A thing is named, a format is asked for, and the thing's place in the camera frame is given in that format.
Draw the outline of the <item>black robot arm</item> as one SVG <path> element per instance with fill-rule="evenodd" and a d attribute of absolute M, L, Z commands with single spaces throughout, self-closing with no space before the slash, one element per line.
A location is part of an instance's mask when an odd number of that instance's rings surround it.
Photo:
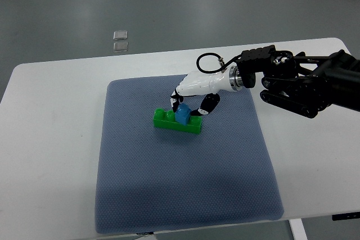
<path fill-rule="evenodd" d="M 263 73 L 261 99 L 307 118 L 330 105 L 359 111 L 359 60 L 344 50 L 329 56 L 294 55 L 274 45 L 242 51 L 231 59 L 245 88 Z"/>

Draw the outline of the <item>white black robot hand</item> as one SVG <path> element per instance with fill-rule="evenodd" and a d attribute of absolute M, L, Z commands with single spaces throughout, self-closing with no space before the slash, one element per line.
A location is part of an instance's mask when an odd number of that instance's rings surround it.
<path fill-rule="evenodd" d="M 204 116 L 211 113 L 220 101 L 219 91 L 235 92 L 242 88 L 242 83 L 237 82 L 234 72 L 237 69 L 227 69 L 225 72 L 205 74 L 192 71 L 186 75 L 175 88 L 170 97 L 173 112 L 176 112 L 185 97 L 204 96 L 200 107 L 191 111 L 192 116 Z"/>

